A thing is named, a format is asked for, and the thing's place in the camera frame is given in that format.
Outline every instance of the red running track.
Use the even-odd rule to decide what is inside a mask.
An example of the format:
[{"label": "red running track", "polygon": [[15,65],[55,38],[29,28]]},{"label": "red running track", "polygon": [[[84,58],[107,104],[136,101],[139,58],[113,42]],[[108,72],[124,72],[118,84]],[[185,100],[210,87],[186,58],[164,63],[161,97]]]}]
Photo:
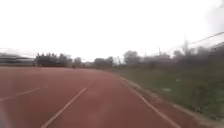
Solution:
[{"label": "red running track", "polygon": [[0,83],[0,128],[205,128],[152,109],[99,70],[1,68]]}]

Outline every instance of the overcast sky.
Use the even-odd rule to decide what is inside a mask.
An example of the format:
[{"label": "overcast sky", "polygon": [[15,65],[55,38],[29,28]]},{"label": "overcast sky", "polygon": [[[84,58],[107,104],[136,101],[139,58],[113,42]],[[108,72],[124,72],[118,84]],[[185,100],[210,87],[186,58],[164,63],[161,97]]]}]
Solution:
[{"label": "overcast sky", "polygon": [[219,0],[1,0],[0,51],[66,53],[86,60],[152,54],[209,35]]}]

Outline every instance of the green grass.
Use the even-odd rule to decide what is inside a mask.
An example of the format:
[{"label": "green grass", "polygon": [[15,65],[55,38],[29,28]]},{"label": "green grass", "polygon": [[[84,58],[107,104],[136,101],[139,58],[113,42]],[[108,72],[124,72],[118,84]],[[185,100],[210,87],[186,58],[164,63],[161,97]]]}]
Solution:
[{"label": "green grass", "polygon": [[145,89],[212,119],[224,118],[224,73],[195,69],[114,69]]}]

